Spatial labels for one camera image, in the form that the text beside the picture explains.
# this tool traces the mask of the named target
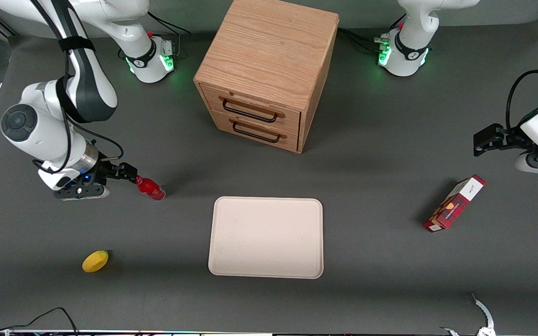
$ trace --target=black metal handle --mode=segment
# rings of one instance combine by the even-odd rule
[[[239,114],[239,115],[243,115],[245,117],[249,117],[249,118],[252,118],[252,119],[263,121],[265,123],[273,123],[273,122],[275,122],[277,120],[277,113],[275,113],[273,115],[273,118],[267,119],[267,118],[259,117],[258,115],[254,115],[254,114],[250,114],[250,113],[247,113],[247,112],[244,112],[244,111],[240,111],[239,109],[228,108],[228,106],[226,106],[226,104],[228,104],[228,100],[224,99],[224,103],[222,105],[223,105],[223,107],[224,107],[224,109],[226,111],[230,111],[230,112],[233,112],[233,113],[236,113],[236,114]]]
[[[234,132],[237,132],[239,134],[244,134],[246,136],[252,136],[252,138],[256,138],[258,140],[263,140],[263,141],[267,141],[269,143],[277,143],[279,141],[279,138],[281,138],[281,136],[278,134],[277,135],[277,138],[275,139],[269,139],[269,138],[265,138],[263,136],[260,136],[260,135],[256,135],[256,134],[252,134],[250,132],[246,132],[246,131],[243,131],[243,130],[239,130],[237,128],[235,128],[235,126],[237,125],[237,123],[235,121],[232,121],[232,123],[234,123],[232,125],[232,129],[234,130]]]

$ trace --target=yellow lemon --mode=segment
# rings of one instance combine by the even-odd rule
[[[107,264],[107,260],[109,260],[109,253],[107,251],[95,251],[84,259],[83,270],[86,273],[96,272]]]

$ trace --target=wooden cabinet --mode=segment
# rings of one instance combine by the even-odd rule
[[[279,0],[234,0],[194,76],[217,128],[302,153],[339,21]]]

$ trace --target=table surface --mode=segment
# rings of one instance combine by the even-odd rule
[[[538,68],[538,21],[441,28],[410,78],[338,35],[300,155],[215,128],[192,82],[211,39],[184,38],[176,72],[156,84],[139,83],[112,40],[94,40],[119,106],[88,127],[122,143],[126,161],[164,185],[163,202],[125,181],[110,181],[102,200],[55,200],[0,134],[0,327],[63,306],[81,329],[474,334],[485,323],[475,291],[498,334],[538,335],[538,175],[514,169],[519,151],[472,156],[472,134],[502,122],[515,78]],[[56,41],[11,44],[0,116],[26,85],[63,70]],[[514,121],[536,106],[532,76],[517,90]],[[484,189],[449,230],[427,232],[421,223],[472,174]],[[220,196],[319,199],[323,276],[211,274]],[[113,251],[109,265],[82,272],[99,249]],[[52,315],[34,328],[69,325]]]

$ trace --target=black cable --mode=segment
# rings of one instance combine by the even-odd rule
[[[355,33],[355,32],[351,32],[350,30],[348,29],[344,29],[344,28],[338,28],[338,32],[342,32],[344,34],[347,34],[349,36],[352,36],[352,37],[355,37],[357,38],[358,40],[363,40],[363,41],[368,41],[368,42],[372,42],[373,39],[372,38],[366,38],[364,36],[360,36],[359,34]]]
[[[49,16],[49,14],[47,14],[47,11],[45,11],[45,8],[43,8],[43,6],[41,6],[41,3],[38,2],[38,0],[30,0],[30,3],[32,3],[33,6],[35,6],[36,10],[43,17],[45,22],[47,22],[47,25],[49,25],[49,28],[51,28],[51,30],[53,31],[53,34],[55,35],[55,37],[58,40],[62,40],[62,38],[63,38],[62,34],[57,29],[57,26],[55,25],[55,23],[53,22],[53,20]],[[63,81],[64,81],[64,91],[65,91],[66,90],[66,85],[68,83],[68,78],[70,77],[70,59],[69,59],[70,57],[69,57],[69,51],[64,52],[64,54],[65,54],[65,61],[66,61],[65,69],[64,69],[64,79],[63,79]],[[66,168],[66,164],[68,164],[68,161],[70,160],[70,151],[72,150],[72,136],[70,135],[70,127],[68,125],[68,117],[67,117],[66,112],[64,111],[63,108],[62,108],[62,117],[64,119],[64,125],[65,125],[65,128],[66,128],[66,140],[68,142],[68,147],[66,149],[66,159],[64,159],[64,163],[62,164],[62,166],[58,170],[47,170],[47,169],[45,169],[45,168],[43,168],[41,166],[42,161],[40,161],[40,160],[32,160],[32,163],[35,166],[37,166],[37,168],[39,168],[43,172],[47,172],[49,174],[56,174],[58,172],[61,172],[62,170],[64,170],[64,168]]]
[[[64,314],[66,314],[66,317],[68,318],[68,320],[70,321],[70,324],[72,325],[72,330],[74,331],[74,334],[77,336],[78,335],[78,328],[76,328],[76,325],[74,323],[74,321],[72,320],[72,317],[70,317],[70,314],[68,314],[68,311],[66,311],[64,308],[62,307],[57,307],[57,308],[53,308],[49,311],[47,311],[47,313],[43,313],[37,317],[35,317],[32,321],[28,322],[28,324],[25,324],[25,325],[11,325],[9,327],[5,327],[5,328],[0,328],[0,332],[2,332],[3,330],[7,330],[7,329],[16,329],[16,328],[24,328],[24,327],[28,327],[29,325],[31,325],[32,323],[34,323],[34,321],[40,319],[41,317],[51,313],[52,311],[54,310],[61,310],[64,312]]]
[[[47,11],[45,11],[45,8],[43,8],[43,6],[41,6],[41,3],[38,2],[37,0],[30,0],[30,2],[32,3],[33,6],[36,7],[36,10],[43,17],[45,22],[47,22],[47,25],[49,26],[49,28],[51,28],[51,30],[53,30],[53,34],[55,35],[55,37],[58,40],[62,40],[64,37],[62,37],[62,34],[57,29],[57,26],[55,25],[55,23],[53,22],[53,20],[49,16],[49,14],[47,14]]]
[[[97,138],[99,139],[103,139],[103,140],[106,140],[108,142],[111,142],[113,143],[119,150],[120,150],[120,155],[118,155],[116,158],[117,159],[121,159],[123,156],[124,156],[124,149],[122,148],[122,146],[115,142],[114,140],[112,140],[111,138],[107,138],[106,136],[103,136],[101,134],[98,134],[96,132],[93,132],[91,130],[88,130],[87,128],[84,128],[83,126],[81,126],[79,123],[77,123],[76,121],[73,121],[71,118],[68,118],[68,120],[70,121],[70,123],[72,123],[75,127],[79,128],[80,130],[83,130],[84,132],[88,133],[88,134],[91,134],[93,136],[96,136]]]
[[[180,55],[180,51],[182,50],[182,47],[181,47],[181,34],[175,30],[173,30],[170,26],[166,25],[165,23],[163,23],[163,21],[159,21],[157,20],[157,23],[159,23],[160,25],[164,26],[165,28],[168,28],[169,30],[171,30],[174,34],[177,35],[177,52],[175,53],[175,56],[179,56]]]
[[[167,22],[167,21],[165,21],[165,20],[163,20],[163,19],[159,19],[158,17],[156,17],[155,15],[153,15],[153,13],[151,13],[151,12],[149,12],[148,14],[149,14],[150,17],[152,17],[153,19],[155,19],[157,22],[165,22],[165,23],[167,23],[167,25],[170,25],[170,26],[172,26],[172,27],[174,27],[174,28],[178,28],[178,29],[180,29],[180,30],[183,30],[183,31],[186,32],[188,35],[192,35],[192,32],[186,30],[185,28],[182,28],[182,27],[180,27],[180,26],[174,25],[173,23],[171,23],[171,22]]]
[[[65,53],[65,59],[66,59],[66,66],[65,66],[65,70],[64,70],[64,79],[63,79],[64,88],[66,87],[66,85],[68,83],[68,78],[69,78],[69,75],[70,75],[70,57],[69,57],[68,52]],[[70,126],[68,125],[68,115],[67,115],[66,111],[64,111],[64,108],[62,108],[62,118],[63,118],[63,121],[64,121],[64,126],[66,128],[66,142],[68,143],[68,146],[66,147],[66,159],[64,159],[64,163],[62,164],[62,166],[58,170],[50,170],[50,169],[45,169],[45,168],[43,168],[41,166],[42,165],[41,160],[36,160],[36,159],[32,160],[32,163],[37,168],[39,168],[43,172],[47,172],[49,174],[57,174],[58,172],[61,172],[62,170],[64,170],[66,168],[66,165],[68,164],[68,161],[70,160],[70,152],[72,151],[72,136],[70,134]]]
[[[525,79],[526,76],[532,75],[532,74],[538,74],[538,70],[530,70],[530,71],[527,71],[527,72],[523,73],[522,75],[520,75],[516,79],[514,84],[512,85],[512,89],[510,89],[510,94],[508,94],[508,101],[506,103],[506,129],[508,131],[510,131],[512,129],[512,127],[510,127],[510,105],[512,104],[512,98],[514,97],[514,91],[516,91],[517,86],[519,85],[519,83],[523,79]]]
[[[397,19],[397,21],[395,21],[394,23],[391,24],[391,26],[389,26],[390,29],[393,29],[398,22],[402,21],[402,19],[406,17],[406,14],[402,15],[399,19]]]
[[[352,37],[352,35],[348,35],[348,34],[346,34],[346,33],[344,33],[344,35],[345,35],[346,37],[348,37],[348,39],[349,39],[350,41],[352,41],[352,43],[358,45],[359,47],[365,49],[366,51],[370,51],[371,53],[373,53],[373,52],[375,51],[374,49],[369,49],[367,46],[365,46],[365,45],[363,45],[362,43],[360,43],[359,41],[355,40],[355,39]]]

